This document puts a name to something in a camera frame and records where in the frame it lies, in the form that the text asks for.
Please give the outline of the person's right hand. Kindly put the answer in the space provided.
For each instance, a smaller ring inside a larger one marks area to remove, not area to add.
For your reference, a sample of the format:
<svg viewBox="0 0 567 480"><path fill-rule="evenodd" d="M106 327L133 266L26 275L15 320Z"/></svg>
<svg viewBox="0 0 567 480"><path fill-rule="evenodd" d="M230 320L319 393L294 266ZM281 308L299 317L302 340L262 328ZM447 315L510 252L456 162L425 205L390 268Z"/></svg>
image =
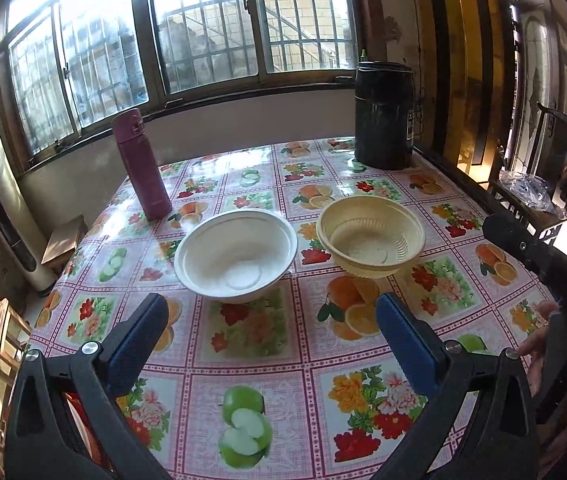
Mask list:
<svg viewBox="0 0 567 480"><path fill-rule="evenodd" d="M536 306L536 310L542 318L545 318L546 324L527 336L526 340L520 344L517 350L521 358L523 358L523 356L530 356L532 358L529 371L527 372L527 381L529 382L532 396L535 396L541 388L550 318L556 311L560 310L560 306L554 301L545 300Z"/></svg>

